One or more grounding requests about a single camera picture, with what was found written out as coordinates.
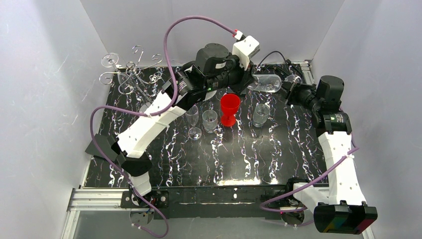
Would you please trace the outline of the clear wide wine glass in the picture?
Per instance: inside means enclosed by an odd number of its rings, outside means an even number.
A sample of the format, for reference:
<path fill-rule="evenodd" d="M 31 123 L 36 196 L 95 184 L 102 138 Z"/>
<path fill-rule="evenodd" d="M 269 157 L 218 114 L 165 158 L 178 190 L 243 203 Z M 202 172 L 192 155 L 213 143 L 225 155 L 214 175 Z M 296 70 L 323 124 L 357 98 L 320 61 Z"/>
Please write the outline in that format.
<path fill-rule="evenodd" d="M 287 77 L 280 77 L 276 74 L 252 75 L 253 82 L 247 86 L 249 90 L 275 93 L 282 87 L 282 83 L 296 82 L 303 83 L 303 79 L 299 75 L 291 74 Z"/>

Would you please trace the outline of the red wine glass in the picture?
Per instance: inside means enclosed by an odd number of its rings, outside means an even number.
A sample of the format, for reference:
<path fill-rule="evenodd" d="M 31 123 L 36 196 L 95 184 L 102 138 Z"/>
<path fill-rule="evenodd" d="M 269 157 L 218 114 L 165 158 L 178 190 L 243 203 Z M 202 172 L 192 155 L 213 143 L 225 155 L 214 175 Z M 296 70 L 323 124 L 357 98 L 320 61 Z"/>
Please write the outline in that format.
<path fill-rule="evenodd" d="M 225 94 L 220 99 L 220 108 L 223 113 L 221 116 L 221 124 L 223 126 L 233 126 L 236 122 L 235 114 L 240 106 L 240 97 L 236 94 Z"/>

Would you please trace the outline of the clear champagne flute glass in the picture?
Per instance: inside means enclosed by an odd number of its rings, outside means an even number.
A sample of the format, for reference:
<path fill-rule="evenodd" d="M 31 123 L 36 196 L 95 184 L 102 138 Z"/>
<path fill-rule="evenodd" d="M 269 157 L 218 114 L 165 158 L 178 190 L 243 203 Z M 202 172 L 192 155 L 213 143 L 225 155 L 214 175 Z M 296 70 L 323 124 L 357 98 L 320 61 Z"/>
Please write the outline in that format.
<path fill-rule="evenodd" d="M 188 137 L 191 140 L 198 140 L 202 136 L 202 131 L 200 128 L 197 127 L 197 123 L 199 121 L 199 109 L 196 105 L 192 106 L 189 110 L 185 113 L 186 120 L 189 124 L 189 131 Z"/>

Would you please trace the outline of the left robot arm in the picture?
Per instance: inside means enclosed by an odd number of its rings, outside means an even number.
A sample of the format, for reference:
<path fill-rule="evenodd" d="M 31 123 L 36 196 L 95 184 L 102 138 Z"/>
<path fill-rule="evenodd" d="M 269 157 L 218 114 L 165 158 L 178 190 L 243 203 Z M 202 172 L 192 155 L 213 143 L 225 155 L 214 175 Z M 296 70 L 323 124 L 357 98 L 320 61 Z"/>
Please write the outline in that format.
<path fill-rule="evenodd" d="M 240 93 L 253 81 L 251 58 L 259 52 L 259 42 L 247 39 L 234 43 L 232 52 L 210 43 L 198 51 L 197 60 L 185 64 L 179 72 L 170 71 L 171 79 L 144 113 L 117 137 L 117 157 L 134 194 L 143 198 L 151 192 L 148 171 L 152 163 L 143 154 L 149 144 L 169 124 L 196 103 L 212 98 L 218 89 L 230 88 Z"/>

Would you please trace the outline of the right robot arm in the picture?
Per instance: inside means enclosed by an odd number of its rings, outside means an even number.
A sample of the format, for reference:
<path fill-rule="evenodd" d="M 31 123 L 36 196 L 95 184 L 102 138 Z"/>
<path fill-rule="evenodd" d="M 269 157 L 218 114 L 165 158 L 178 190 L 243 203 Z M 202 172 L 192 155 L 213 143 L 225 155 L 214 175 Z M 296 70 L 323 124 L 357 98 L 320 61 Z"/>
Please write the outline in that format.
<path fill-rule="evenodd" d="M 330 75 L 322 76 L 317 85 L 286 80 L 281 89 L 287 105 L 311 112 L 327 167 L 322 177 L 328 178 L 328 195 L 314 186 L 317 180 L 294 182 L 291 195 L 311 212 L 320 233 L 362 234 L 378 212 L 367 204 L 357 179 L 351 122 L 340 108 L 344 81 Z"/>

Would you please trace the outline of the chrome wine glass rack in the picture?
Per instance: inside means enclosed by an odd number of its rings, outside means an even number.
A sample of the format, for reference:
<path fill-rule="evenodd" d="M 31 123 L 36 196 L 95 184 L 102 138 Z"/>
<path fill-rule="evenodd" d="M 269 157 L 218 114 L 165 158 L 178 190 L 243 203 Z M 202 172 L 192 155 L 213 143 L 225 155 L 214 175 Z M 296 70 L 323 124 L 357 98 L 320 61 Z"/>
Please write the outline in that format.
<path fill-rule="evenodd" d="M 140 61 L 144 54 L 144 48 L 141 45 L 135 45 L 132 47 L 132 54 L 139 54 L 139 58 L 136 63 L 129 61 L 124 66 L 121 66 L 117 63 L 116 67 L 110 67 L 113 69 L 112 72 L 104 72 L 99 77 L 99 82 L 103 85 L 110 85 L 113 83 L 114 78 L 117 79 L 118 85 L 117 89 L 122 95 L 131 95 L 139 93 L 145 103 L 141 106 L 140 112 L 145 112 L 153 103 L 153 100 L 150 96 L 147 95 L 146 89 L 147 85 L 153 83 L 153 81 L 147 82 L 142 79 L 141 74 L 144 70 L 152 68 L 163 61 L 163 56 L 161 54 L 155 54 L 151 57 L 151 60 L 155 63 L 148 66 L 140 66 Z"/>

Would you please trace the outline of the clear martini glass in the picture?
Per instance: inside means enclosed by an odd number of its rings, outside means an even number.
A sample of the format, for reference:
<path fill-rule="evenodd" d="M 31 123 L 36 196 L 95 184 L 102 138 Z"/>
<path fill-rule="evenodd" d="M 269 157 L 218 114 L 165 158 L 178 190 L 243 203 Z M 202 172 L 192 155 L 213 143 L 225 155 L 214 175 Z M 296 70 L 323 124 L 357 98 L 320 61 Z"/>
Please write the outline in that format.
<path fill-rule="evenodd" d="M 116 67 L 119 61 L 119 55 L 116 53 L 108 53 L 101 59 L 101 64 L 106 67 Z"/>

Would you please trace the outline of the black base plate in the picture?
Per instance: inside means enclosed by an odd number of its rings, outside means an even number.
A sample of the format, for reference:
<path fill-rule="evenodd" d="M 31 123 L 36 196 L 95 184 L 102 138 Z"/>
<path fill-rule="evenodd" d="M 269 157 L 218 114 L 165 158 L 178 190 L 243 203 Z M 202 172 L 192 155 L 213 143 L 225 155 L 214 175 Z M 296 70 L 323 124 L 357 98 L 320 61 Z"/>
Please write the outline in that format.
<path fill-rule="evenodd" d="M 281 219 L 281 213 L 260 209 L 259 205 L 285 192 L 286 185 L 186 186 L 154 188 L 141 200 L 129 188 L 121 197 L 121 208 L 154 213 L 159 209 L 166 218 L 265 218 Z"/>

